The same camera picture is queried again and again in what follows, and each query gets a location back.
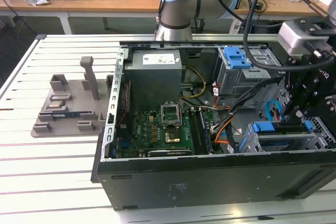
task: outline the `motherboard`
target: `motherboard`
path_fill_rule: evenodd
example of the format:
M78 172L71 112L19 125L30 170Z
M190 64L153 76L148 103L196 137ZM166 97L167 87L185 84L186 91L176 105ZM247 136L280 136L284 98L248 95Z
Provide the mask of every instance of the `motherboard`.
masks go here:
M176 125L164 122L179 121ZM208 154L212 145L208 131L214 124L212 111L161 110L135 111L132 133L121 137L117 145L117 158L162 157Z

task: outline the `yellow wire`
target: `yellow wire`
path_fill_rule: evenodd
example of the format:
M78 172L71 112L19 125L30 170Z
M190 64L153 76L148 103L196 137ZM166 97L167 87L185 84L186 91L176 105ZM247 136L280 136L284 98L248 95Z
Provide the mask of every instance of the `yellow wire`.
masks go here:
M188 99L190 99L190 98L196 98L196 97L201 96L201 95L205 92L205 90L206 90L206 82L205 82L205 80L203 79L203 77L201 76L201 74L198 73L198 72L197 72L195 69L193 69L192 67L188 67L188 66L186 66L185 68L189 68L189 69L191 69L192 71L195 72L195 74L197 74L197 75L201 78L201 80L202 80L202 82L203 82L203 89L202 89L202 91L201 91L199 94L189 95L189 96L181 97L181 98L188 98Z

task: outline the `paper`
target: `paper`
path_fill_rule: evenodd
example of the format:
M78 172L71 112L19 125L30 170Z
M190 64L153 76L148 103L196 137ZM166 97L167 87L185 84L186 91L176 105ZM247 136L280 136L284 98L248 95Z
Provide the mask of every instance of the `paper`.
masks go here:
M45 5L45 4L49 4L48 0L24 0L26 1L29 5Z

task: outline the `wire bundle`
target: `wire bundle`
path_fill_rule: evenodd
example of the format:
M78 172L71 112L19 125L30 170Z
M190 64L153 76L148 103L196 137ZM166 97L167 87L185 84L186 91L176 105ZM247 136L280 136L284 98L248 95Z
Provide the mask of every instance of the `wire bundle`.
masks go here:
M202 80L203 88L202 88L201 92L198 93L198 94L187 95L187 96L183 96L183 97L180 97L180 98L182 98L182 99L198 98L198 97L200 97L201 95L204 94L205 89L206 89L206 82L203 79L203 77L201 76L201 74L199 72L197 72L195 69L193 69L192 67L189 67L189 66L186 66L185 68L188 68L188 69L192 70L197 76L199 76L199 78Z

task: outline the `blue box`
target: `blue box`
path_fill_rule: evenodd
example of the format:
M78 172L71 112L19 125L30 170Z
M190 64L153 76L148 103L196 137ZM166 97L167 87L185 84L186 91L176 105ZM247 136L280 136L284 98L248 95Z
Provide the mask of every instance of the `blue box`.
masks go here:
M223 51L232 69L249 69L251 67L239 47L224 47Z

